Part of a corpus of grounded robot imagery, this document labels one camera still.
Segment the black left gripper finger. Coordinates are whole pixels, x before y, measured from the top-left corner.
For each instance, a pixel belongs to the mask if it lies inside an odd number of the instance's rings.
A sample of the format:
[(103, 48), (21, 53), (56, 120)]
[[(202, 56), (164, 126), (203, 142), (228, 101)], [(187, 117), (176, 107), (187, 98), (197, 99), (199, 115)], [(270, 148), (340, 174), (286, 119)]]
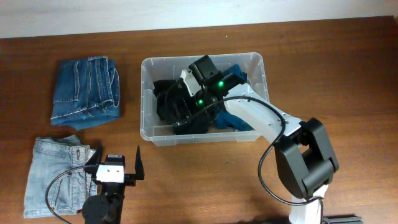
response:
[(136, 160), (134, 164), (134, 169), (135, 169), (135, 175), (136, 175), (136, 180), (144, 180), (145, 179), (145, 172), (144, 172), (144, 166), (142, 163), (141, 159), (141, 150), (140, 146), (137, 146), (136, 150)]
[(94, 166), (101, 163), (101, 158), (103, 154), (103, 147), (100, 144), (98, 148), (95, 150), (94, 154), (90, 157), (90, 159), (86, 162), (86, 166)]

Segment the black garment with tape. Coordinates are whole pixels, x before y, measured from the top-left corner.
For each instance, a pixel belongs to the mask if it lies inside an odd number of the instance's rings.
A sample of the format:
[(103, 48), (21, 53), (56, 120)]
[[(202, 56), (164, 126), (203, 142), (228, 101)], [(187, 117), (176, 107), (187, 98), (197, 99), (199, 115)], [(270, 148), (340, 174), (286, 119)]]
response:
[(194, 98), (188, 91), (162, 90), (157, 92), (157, 115), (161, 121), (172, 126), (176, 135), (205, 134), (209, 130), (210, 117), (201, 113), (195, 118), (191, 117), (199, 112)]

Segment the teal blue shirt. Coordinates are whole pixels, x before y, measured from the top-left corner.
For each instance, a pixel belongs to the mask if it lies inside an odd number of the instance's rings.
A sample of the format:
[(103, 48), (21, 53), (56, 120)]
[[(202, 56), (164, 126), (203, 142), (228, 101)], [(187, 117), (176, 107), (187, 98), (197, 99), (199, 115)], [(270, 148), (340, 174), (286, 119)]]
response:
[[(246, 72), (243, 72), (238, 64), (234, 64), (229, 67), (229, 69), (223, 72), (224, 76), (229, 75), (230, 73), (234, 73), (235, 75), (242, 78), (245, 82), (247, 82), (248, 75)], [(253, 128), (247, 124), (245, 121), (240, 119), (239, 117), (230, 114), (227, 111), (216, 108), (215, 119), (213, 120), (214, 125), (217, 129), (233, 129), (238, 131), (252, 131)]]

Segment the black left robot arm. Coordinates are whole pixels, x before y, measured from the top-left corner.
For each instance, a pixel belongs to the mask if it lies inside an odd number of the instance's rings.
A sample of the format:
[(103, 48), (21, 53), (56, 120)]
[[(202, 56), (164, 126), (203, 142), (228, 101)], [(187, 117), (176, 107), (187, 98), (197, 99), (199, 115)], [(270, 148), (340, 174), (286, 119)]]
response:
[(135, 173), (125, 173), (126, 158), (108, 154), (101, 162), (102, 149), (98, 149), (85, 164), (84, 171), (101, 186), (98, 195), (90, 196), (83, 204), (82, 215), (86, 224), (120, 224), (125, 188), (136, 186), (145, 178), (140, 147), (136, 149)]

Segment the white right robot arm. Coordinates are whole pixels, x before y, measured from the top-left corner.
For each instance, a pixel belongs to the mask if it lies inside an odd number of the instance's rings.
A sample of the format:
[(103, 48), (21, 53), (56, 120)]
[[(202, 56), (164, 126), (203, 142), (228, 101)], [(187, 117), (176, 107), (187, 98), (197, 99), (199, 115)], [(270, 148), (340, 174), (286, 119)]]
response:
[[(292, 206), (289, 222), (324, 223), (324, 195), (339, 163), (321, 121), (302, 121), (276, 108), (239, 75), (223, 75), (207, 55), (183, 70), (178, 82), (194, 98), (199, 111), (178, 119), (175, 127), (192, 122), (214, 106), (242, 119), (270, 144), (260, 158), (257, 174), (267, 193)], [(271, 151), (275, 152), (279, 179), (292, 196), (290, 201), (273, 193), (262, 177), (262, 165)]]

